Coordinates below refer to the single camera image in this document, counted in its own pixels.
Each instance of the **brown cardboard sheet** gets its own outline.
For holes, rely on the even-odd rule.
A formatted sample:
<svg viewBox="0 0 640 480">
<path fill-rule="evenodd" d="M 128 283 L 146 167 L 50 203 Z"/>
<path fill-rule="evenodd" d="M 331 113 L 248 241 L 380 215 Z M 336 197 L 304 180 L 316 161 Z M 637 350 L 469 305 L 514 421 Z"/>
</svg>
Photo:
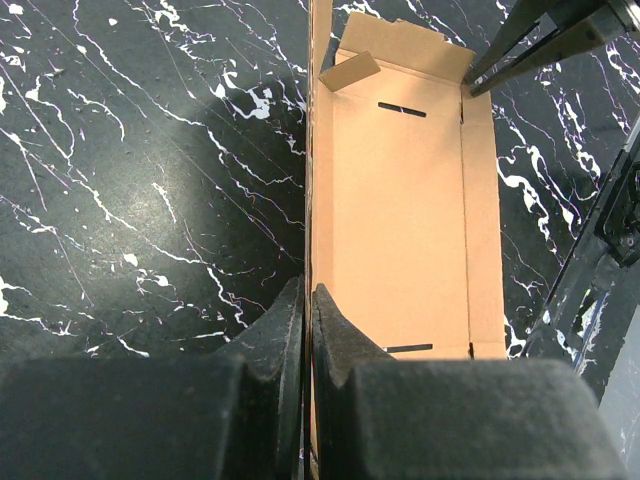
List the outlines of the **brown cardboard sheet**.
<svg viewBox="0 0 640 480">
<path fill-rule="evenodd" d="M 396 358 L 504 358 L 491 101 L 460 86 L 473 52 L 353 13 L 321 74 L 330 25 L 331 1 L 312 0 L 310 286 L 406 346 Z"/>
</svg>

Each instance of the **marble pattern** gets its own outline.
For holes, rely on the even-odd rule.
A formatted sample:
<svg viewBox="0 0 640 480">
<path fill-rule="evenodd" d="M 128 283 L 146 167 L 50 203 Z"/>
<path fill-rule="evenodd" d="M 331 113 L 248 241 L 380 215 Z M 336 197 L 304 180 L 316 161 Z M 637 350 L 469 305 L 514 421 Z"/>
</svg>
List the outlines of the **marble pattern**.
<svg viewBox="0 0 640 480">
<path fill-rule="evenodd" d="M 483 51 L 511 4 L 335 0 L 332 46 L 357 10 Z M 307 18 L 306 0 L 3 0 L 5 359 L 210 351 L 302 272 Z M 638 112 L 639 51 L 493 91 L 512 358 Z"/>
</svg>

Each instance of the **cardboard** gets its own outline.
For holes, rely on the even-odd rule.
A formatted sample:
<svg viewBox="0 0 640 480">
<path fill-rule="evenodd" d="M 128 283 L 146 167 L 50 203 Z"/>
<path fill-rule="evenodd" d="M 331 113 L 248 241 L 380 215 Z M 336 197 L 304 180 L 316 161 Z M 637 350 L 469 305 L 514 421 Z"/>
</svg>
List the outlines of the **cardboard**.
<svg viewBox="0 0 640 480">
<path fill-rule="evenodd" d="M 321 72 L 331 1 L 311 10 L 310 288 L 396 358 L 505 358 L 491 101 L 460 85 L 474 53 L 352 13 Z"/>
</svg>

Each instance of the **black marble surface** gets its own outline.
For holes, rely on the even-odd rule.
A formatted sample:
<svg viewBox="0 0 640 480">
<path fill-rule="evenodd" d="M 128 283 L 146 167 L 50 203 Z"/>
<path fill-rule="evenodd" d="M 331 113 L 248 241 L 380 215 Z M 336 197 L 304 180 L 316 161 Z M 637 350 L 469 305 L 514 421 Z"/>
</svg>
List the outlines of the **black marble surface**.
<svg viewBox="0 0 640 480">
<path fill-rule="evenodd" d="M 335 0 L 334 45 L 358 10 L 483 51 L 511 4 Z M 211 351 L 302 272 L 307 22 L 306 0 L 3 0 L 2 360 Z M 493 91 L 510 357 L 638 112 L 639 51 Z"/>
</svg>

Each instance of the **floor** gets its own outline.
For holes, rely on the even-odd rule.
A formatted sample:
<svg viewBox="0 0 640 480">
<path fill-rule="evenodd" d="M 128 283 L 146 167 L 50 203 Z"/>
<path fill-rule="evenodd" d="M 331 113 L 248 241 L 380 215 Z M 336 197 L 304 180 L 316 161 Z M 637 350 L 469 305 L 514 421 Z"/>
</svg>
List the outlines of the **floor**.
<svg viewBox="0 0 640 480">
<path fill-rule="evenodd" d="M 333 47 L 358 10 L 483 51 L 512 3 L 335 0 Z M 307 21 L 307 0 L 3 0 L 0 360 L 213 351 L 302 273 Z M 639 52 L 493 92 L 512 358 L 638 113 Z"/>
</svg>

